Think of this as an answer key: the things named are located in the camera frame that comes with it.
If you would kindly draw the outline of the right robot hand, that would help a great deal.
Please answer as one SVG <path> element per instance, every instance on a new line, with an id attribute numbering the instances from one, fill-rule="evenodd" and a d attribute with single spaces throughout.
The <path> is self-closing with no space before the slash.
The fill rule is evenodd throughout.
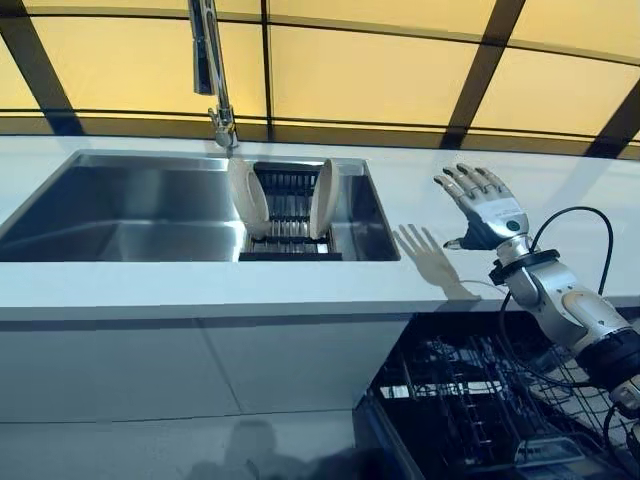
<path id="1" fill-rule="evenodd" d="M 434 177 L 467 220 L 462 237 L 447 241 L 450 250 L 492 251 L 500 245 L 529 238 L 526 212 L 507 185 L 484 167 L 458 163 Z"/>

